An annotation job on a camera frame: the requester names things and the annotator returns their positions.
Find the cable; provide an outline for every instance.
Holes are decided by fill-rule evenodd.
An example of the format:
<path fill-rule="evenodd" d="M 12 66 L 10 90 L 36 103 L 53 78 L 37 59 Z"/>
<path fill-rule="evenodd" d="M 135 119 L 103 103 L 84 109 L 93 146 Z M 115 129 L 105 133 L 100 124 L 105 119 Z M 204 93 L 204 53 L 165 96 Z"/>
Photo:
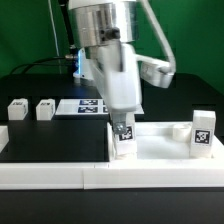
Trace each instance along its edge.
<path fill-rule="evenodd" d="M 40 66 L 52 66 L 52 67 L 56 67 L 56 66 L 58 66 L 58 65 L 53 65 L 53 64 L 42 64 L 42 63 L 22 64 L 22 65 L 19 65 L 19 66 L 13 68 L 13 69 L 11 70 L 11 72 L 9 73 L 9 75 L 13 75 L 13 73 L 14 73 L 16 70 L 18 70 L 19 68 L 22 68 L 22 67 L 25 67 L 25 66 L 29 66 L 30 68 L 32 68 L 32 67 L 34 67 L 34 66 L 36 66 L 36 65 L 40 65 Z"/>
<path fill-rule="evenodd" d="M 53 16 L 53 11 L 52 11 L 51 0 L 48 0 L 48 7 L 49 7 L 51 24 L 52 24 L 53 34 L 54 34 L 56 53 L 57 53 L 57 56 L 59 57 L 60 54 L 59 54 L 59 48 L 58 48 L 58 38 L 57 38 L 56 29 L 55 29 L 55 22 L 54 22 L 54 16 Z M 59 61 L 59 71 L 60 71 L 60 74 L 61 74 L 60 61 Z"/>
<path fill-rule="evenodd" d="M 33 67 L 33 64 L 35 63 L 43 63 L 43 62 L 49 62 L 54 60 L 60 60 L 60 59 L 65 59 L 65 57 L 44 58 L 44 59 L 34 61 L 33 63 L 29 64 L 21 73 L 22 74 L 26 73 L 28 70 L 30 70 Z"/>

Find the white block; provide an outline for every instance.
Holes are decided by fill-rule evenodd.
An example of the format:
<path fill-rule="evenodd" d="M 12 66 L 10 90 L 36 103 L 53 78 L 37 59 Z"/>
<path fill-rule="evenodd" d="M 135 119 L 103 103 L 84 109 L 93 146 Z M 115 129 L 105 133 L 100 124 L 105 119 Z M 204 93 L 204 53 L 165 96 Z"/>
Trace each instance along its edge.
<path fill-rule="evenodd" d="M 37 120 L 49 121 L 55 114 L 55 100 L 41 100 L 36 107 Z"/>
<path fill-rule="evenodd" d="M 15 99 L 8 106 L 9 120 L 23 120 L 28 113 L 28 100 Z"/>
<path fill-rule="evenodd" d="M 215 122 L 214 111 L 194 111 L 190 157 L 211 158 Z"/>
<path fill-rule="evenodd" d="M 135 131 L 134 113 L 128 113 L 127 118 L 127 133 L 122 135 L 113 135 L 113 142 L 116 151 L 116 159 L 136 158 L 137 141 Z"/>
<path fill-rule="evenodd" d="M 0 126 L 0 152 L 4 149 L 9 141 L 8 127 Z"/>

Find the white base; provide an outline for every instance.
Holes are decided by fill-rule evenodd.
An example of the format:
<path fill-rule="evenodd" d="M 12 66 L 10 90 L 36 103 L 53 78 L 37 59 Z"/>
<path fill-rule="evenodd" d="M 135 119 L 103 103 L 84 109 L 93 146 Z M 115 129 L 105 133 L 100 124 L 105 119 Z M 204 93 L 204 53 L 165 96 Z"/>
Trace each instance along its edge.
<path fill-rule="evenodd" d="M 0 164 L 0 189 L 224 187 L 224 146 L 221 142 L 214 138 L 212 159 L 190 159 L 188 143 L 176 142 L 178 147 L 173 148 L 174 142 L 169 137 L 173 124 L 136 123 L 137 160 Z M 142 134 L 149 137 L 138 138 L 138 130 L 144 130 Z M 158 133 L 160 135 L 153 139 L 152 136 Z M 151 147 L 156 139 L 160 144 Z"/>

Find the green backdrop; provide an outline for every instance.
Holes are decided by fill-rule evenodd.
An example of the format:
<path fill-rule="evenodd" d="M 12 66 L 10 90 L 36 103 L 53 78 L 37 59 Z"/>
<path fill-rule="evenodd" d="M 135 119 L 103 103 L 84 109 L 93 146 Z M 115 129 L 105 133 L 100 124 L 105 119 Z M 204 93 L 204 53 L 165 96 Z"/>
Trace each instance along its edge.
<path fill-rule="evenodd" d="M 200 76 L 224 93 L 224 1 L 153 0 L 152 7 L 172 46 L 177 72 Z M 68 43 L 57 0 L 52 0 L 60 54 Z M 138 7 L 138 54 L 162 57 L 161 49 Z M 19 64 L 56 56 L 47 0 L 0 1 L 0 76 Z M 42 68 L 39 72 L 55 72 Z"/>

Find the black and white tag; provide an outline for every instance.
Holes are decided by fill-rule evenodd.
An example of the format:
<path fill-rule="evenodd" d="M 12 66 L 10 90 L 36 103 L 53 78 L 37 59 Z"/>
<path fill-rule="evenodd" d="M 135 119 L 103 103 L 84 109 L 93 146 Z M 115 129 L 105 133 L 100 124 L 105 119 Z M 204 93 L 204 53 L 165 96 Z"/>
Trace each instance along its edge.
<path fill-rule="evenodd" d="M 212 130 L 195 129 L 192 138 L 193 144 L 210 146 L 212 136 L 213 136 Z"/>
<path fill-rule="evenodd" d="M 98 100 L 80 100 L 79 105 L 92 106 L 98 105 Z"/>
<path fill-rule="evenodd" d="M 108 113 L 108 109 L 106 107 L 103 107 L 103 112 Z"/>
<path fill-rule="evenodd" d="M 134 139 L 133 127 L 127 126 L 127 132 L 125 134 L 118 135 L 118 136 L 119 136 L 118 138 L 119 142 L 133 140 Z"/>
<path fill-rule="evenodd" d="M 79 107 L 79 114 L 93 114 L 98 112 L 98 107 Z"/>

